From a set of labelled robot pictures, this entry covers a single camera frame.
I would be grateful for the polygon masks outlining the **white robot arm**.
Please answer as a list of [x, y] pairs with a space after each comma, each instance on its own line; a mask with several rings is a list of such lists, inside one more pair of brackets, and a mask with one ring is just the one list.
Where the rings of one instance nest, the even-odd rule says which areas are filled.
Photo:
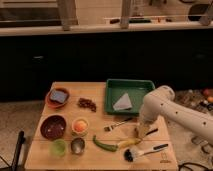
[[181, 106], [174, 102], [174, 98], [173, 89], [166, 85], [154, 89], [143, 97], [139, 110], [138, 136], [144, 138], [150, 125], [161, 115], [213, 145], [213, 117]]

